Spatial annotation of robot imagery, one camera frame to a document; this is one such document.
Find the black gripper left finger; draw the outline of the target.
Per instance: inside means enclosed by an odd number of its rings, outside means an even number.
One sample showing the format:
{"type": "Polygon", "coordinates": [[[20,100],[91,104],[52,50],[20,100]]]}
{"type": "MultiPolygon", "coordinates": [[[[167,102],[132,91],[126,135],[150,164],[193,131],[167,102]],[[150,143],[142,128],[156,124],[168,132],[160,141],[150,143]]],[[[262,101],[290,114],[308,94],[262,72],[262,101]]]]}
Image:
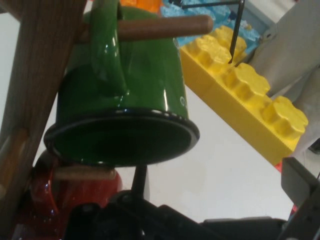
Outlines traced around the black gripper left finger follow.
{"type": "Polygon", "coordinates": [[[74,208],[64,234],[66,240],[203,240],[196,222],[168,206],[145,199],[148,167],[135,169],[132,187],[114,195],[101,208],[88,203],[74,208]]]}

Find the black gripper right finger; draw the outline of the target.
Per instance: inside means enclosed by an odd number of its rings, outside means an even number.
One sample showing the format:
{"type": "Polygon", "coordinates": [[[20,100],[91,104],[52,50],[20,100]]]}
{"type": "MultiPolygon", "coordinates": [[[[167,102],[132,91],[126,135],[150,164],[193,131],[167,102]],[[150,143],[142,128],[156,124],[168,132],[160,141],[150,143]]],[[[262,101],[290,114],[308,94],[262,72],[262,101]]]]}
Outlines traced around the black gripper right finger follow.
{"type": "Polygon", "coordinates": [[[294,157],[282,160],[281,187],[297,211],[285,225],[279,240],[320,238],[320,182],[294,157]]]}

